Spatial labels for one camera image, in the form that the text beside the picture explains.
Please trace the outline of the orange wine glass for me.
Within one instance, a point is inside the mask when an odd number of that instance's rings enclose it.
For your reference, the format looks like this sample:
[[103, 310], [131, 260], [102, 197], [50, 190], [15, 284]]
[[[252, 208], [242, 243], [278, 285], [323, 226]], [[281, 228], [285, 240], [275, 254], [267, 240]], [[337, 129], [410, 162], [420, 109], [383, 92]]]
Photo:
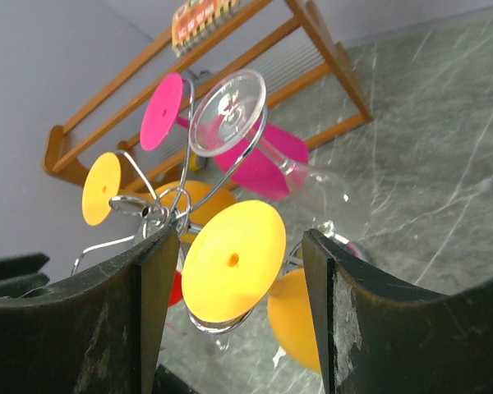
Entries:
[[182, 294], [195, 318], [214, 324], [240, 318], [266, 298], [279, 345], [319, 373], [305, 271], [279, 273], [286, 242], [283, 219], [271, 205], [259, 200], [231, 205], [193, 241], [182, 270]]
[[211, 218], [236, 203], [231, 191], [214, 190], [201, 181], [173, 181], [145, 194], [124, 191], [120, 156], [136, 170], [140, 169], [131, 156], [122, 151], [100, 155], [85, 180], [81, 203], [83, 218], [88, 225], [97, 226], [111, 212], [117, 211], [137, 216], [141, 224], [136, 234], [91, 246], [91, 250], [130, 241], [137, 244], [171, 223], [176, 226], [181, 241], [191, 242]]

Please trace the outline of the pink wine glass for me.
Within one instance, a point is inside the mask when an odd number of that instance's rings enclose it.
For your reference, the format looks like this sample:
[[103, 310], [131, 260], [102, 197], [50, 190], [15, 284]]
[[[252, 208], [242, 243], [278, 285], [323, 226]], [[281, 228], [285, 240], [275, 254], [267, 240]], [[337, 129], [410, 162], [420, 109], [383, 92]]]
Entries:
[[285, 159], [308, 163], [309, 151], [299, 137], [270, 123], [262, 75], [241, 69], [217, 83], [199, 102], [190, 119], [179, 117], [186, 79], [168, 74], [156, 88], [141, 123], [146, 151], [158, 148], [173, 126], [187, 129], [187, 146], [212, 158], [222, 172], [232, 170], [236, 184], [266, 199], [282, 200], [289, 188], [281, 169]]

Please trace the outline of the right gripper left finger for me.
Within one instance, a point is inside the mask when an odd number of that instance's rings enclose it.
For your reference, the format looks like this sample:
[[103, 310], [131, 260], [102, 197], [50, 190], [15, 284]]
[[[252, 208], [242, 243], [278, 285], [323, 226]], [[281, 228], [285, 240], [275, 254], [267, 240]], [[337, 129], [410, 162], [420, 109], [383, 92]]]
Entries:
[[155, 393], [179, 240], [129, 250], [19, 298], [0, 298], [0, 393]]

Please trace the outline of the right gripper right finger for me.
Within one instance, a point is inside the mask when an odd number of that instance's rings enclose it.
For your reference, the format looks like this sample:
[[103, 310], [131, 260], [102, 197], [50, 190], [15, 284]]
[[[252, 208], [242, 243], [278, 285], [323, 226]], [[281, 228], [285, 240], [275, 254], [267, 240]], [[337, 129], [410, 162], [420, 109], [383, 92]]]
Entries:
[[493, 278], [442, 295], [316, 229], [302, 251], [325, 392], [493, 393]]

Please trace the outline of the orange wine glass front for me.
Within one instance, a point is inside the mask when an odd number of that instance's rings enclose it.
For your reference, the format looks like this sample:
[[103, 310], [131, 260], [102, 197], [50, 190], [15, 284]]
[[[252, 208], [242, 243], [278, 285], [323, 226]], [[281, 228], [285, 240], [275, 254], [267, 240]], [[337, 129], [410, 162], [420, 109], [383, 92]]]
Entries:
[[231, 205], [193, 241], [182, 270], [182, 294], [195, 318], [214, 324], [240, 318], [266, 298], [279, 345], [319, 373], [305, 271], [279, 273], [286, 242], [283, 219], [271, 205], [259, 200]]

